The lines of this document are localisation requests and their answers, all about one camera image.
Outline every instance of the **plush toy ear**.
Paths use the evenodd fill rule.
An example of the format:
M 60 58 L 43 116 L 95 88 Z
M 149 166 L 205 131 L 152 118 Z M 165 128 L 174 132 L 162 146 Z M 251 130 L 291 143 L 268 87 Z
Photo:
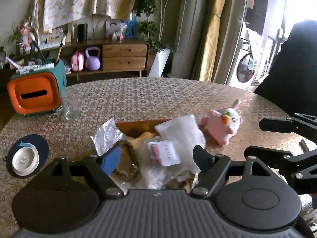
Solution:
M 210 110 L 210 115 L 219 116 L 219 117 L 222 116 L 222 114 L 216 110 Z
M 236 100 L 234 101 L 234 103 L 232 104 L 231 108 L 234 109 L 234 110 L 237 110 L 238 107 L 239 107 L 239 105 L 240 105 L 240 103 L 241 103 L 241 99 L 239 99 L 239 98 L 236 99 Z

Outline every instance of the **drawer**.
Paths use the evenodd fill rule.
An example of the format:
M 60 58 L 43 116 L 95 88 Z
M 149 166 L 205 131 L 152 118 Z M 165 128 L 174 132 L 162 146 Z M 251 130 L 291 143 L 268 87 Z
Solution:
M 103 45 L 102 56 L 105 57 L 133 57 L 133 56 L 146 56 L 147 45 L 145 44 L 116 44 L 116 45 Z
M 103 71 L 114 70 L 143 70 L 145 68 L 146 57 L 109 57 L 102 59 Z

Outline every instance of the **pink backpack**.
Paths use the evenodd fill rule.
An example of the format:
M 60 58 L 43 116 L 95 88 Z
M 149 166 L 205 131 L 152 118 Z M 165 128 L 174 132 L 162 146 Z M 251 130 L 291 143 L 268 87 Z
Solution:
M 84 68 L 84 55 L 81 52 L 75 52 L 72 56 L 71 63 L 73 71 L 81 71 Z

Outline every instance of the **floral pattern tablecloth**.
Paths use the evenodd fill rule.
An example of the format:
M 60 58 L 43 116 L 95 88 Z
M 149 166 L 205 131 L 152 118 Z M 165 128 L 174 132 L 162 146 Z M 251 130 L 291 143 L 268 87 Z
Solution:
M 95 154 L 90 135 L 104 122 L 168 119 L 194 114 L 197 121 L 208 115 L 210 109 L 230 107 L 241 98 L 238 113 L 243 124 L 230 144 L 210 149 L 214 154 L 226 154 L 232 160 L 243 160 L 244 149 L 250 145 L 283 149 L 299 153 L 299 136 L 263 132 L 262 118 L 284 119 L 287 114 L 268 100 L 241 89 L 206 82 L 168 78 L 125 78 L 95 81 L 72 86 L 78 91 L 81 114 L 75 121 L 67 121 L 60 109 L 30 117 L 15 115 L 0 132 L 0 158 L 19 138 L 29 134 L 42 135 L 49 143 L 46 164 L 54 158 L 81 160 Z M 9 237 L 18 230 L 11 211 L 11 202 L 28 179 L 16 179 L 0 163 L 0 236 Z

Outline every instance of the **white planter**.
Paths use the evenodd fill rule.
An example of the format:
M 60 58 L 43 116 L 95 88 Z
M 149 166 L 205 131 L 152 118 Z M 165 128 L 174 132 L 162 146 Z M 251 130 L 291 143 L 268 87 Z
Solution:
M 156 53 L 154 62 L 148 75 L 149 77 L 161 77 L 170 52 L 171 50 L 166 48 L 161 52 Z

